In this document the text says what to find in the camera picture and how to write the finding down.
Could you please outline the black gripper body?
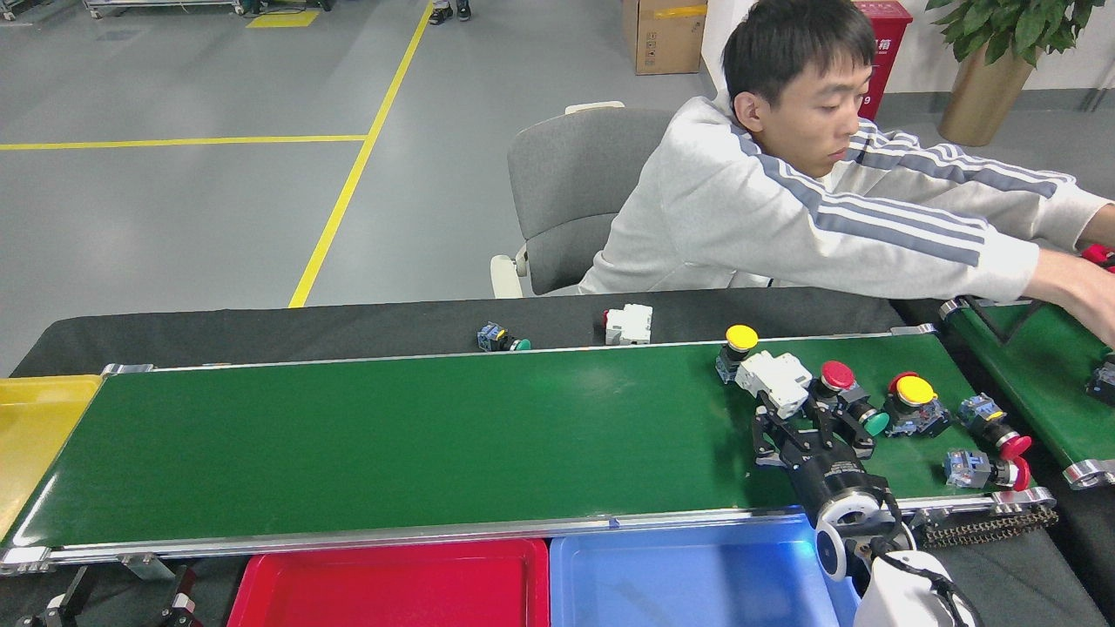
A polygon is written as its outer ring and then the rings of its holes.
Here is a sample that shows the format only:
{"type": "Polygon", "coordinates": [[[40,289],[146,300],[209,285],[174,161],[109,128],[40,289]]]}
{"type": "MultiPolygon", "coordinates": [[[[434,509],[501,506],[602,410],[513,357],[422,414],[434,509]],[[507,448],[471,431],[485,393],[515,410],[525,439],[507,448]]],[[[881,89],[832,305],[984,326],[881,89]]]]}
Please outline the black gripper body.
{"type": "Polygon", "coordinates": [[[784,441],[784,469],[809,523],[866,523],[884,510],[888,481],[867,473],[847,443],[820,435],[784,441]]]}

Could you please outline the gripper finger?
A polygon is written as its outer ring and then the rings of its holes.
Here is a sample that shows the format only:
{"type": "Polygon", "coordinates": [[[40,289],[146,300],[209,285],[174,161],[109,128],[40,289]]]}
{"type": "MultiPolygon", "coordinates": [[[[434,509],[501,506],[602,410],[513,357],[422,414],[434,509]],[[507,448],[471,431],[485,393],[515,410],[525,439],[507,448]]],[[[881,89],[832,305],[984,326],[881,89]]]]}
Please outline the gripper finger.
{"type": "Polygon", "coordinates": [[[815,444],[804,432],[780,418],[768,392],[760,390],[752,423],[752,448],[756,467],[784,467],[796,471],[811,460],[815,444]]]}
{"type": "Polygon", "coordinates": [[[812,382],[808,392],[806,417],[820,431],[821,445],[832,448],[838,436],[859,459],[871,459],[875,437],[867,432],[864,421],[876,417],[878,409],[869,404],[867,392],[857,382],[849,389],[831,388],[826,382],[812,382]]]}
{"type": "Polygon", "coordinates": [[[198,626],[196,602],[191,597],[196,575],[190,566],[180,566],[174,572],[174,588],[159,612],[159,626],[198,626]]]}
{"type": "Polygon", "coordinates": [[[47,602],[39,618],[40,626],[78,626],[78,617],[91,598],[96,582],[97,577],[89,573],[89,566],[81,566],[66,591],[47,602]]]}

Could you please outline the person's right hand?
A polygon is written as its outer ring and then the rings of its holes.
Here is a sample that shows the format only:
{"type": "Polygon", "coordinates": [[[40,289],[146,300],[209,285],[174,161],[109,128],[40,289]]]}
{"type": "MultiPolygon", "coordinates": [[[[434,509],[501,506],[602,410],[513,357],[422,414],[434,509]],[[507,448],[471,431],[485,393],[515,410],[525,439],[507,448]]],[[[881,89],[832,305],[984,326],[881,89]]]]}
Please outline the person's right hand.
{"type": "Polygon", "coordinates": [[[1114,347],[1114,277],[1079,257],[1040,250],[1022,296],[1054,303],[1114,347]]]}

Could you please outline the person's left hand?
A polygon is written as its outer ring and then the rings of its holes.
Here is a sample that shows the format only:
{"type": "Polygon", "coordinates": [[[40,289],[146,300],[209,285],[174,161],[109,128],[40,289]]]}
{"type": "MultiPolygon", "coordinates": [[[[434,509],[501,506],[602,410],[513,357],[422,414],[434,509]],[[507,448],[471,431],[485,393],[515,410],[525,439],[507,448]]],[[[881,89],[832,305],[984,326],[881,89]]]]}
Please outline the person's left hand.
{"type": "Polygon", "coordinates": [[[1075,247],[1083,251],[1086,247],[1103,245],[1114,249],[1115,245],[1115,205],[1107,203],[1101,206],[1082,230],[1075,247]]]}

